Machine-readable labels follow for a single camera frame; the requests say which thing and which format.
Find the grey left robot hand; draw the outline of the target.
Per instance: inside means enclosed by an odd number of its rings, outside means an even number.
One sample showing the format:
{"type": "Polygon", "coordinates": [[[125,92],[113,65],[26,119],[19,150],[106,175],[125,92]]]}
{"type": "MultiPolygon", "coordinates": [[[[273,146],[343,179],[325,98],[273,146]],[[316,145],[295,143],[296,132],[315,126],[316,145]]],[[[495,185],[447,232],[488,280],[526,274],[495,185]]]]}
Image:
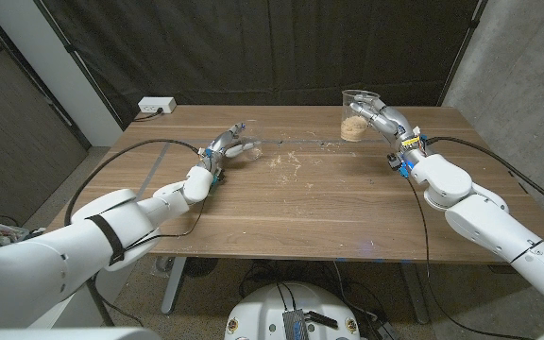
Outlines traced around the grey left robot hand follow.
{"type": "Polygon", "coordinates": [[[197,165],[214,173],[225,158],[234,158],[244,151],[253,149],[259,142],[250,141],[247,137],[241,138],[240,134],[245,128],[246,124],[239,122],[218,135],[200,152],[197,165]]]}

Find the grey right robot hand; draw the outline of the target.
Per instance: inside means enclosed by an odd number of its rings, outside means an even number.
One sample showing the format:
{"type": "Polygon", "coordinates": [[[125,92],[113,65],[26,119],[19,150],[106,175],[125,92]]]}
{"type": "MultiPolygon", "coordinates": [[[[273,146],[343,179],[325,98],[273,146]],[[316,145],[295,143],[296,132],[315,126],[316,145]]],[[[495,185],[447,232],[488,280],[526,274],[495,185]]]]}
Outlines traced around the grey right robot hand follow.
{"type": "Polygon", "coordinates": [[[409,166],[426,157],[420,132],[409,124],[400,111],[386,105],[378,96],[357,94],[348,107],[380,132],[409,166]]]}

